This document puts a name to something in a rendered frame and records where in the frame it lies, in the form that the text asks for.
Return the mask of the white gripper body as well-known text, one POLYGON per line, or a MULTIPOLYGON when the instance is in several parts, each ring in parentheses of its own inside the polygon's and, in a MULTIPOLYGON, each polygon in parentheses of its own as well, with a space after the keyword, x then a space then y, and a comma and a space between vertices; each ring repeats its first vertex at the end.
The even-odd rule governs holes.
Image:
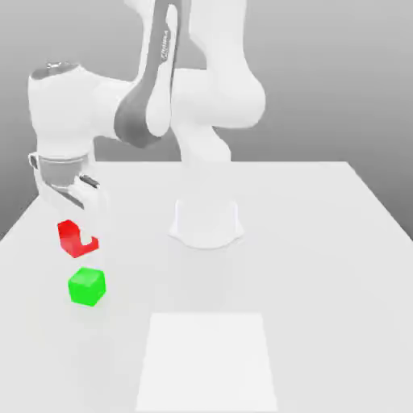
POLYGON ((56 212, 59 222, 71 220, 79 227, 101 227, 106 218, 106 196, 99 189, 75 179, 68 186, 39 179, 40 197, 56 212))

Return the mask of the small red cube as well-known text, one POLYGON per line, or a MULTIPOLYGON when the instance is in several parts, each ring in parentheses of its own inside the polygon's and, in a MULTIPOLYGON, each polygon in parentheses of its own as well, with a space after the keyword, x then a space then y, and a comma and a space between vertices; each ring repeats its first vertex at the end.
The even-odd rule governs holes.
POLYGON ((93 252, 99 248, 98 239, 91 237, 91 241, 83 244, 81 241, 80 228, 71 220, 67 219, 57 224, 60 238, 60 246, 72 258, 78 258, 93 252))

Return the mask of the small green cube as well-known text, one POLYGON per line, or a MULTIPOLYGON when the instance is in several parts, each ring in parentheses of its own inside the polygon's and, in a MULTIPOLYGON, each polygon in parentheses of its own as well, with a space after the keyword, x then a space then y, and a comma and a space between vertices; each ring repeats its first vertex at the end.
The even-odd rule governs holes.
POLYGON ((105 274, 99 269, 81 267, 68 280, 72 302, 94 307, 106 293, 105 274))

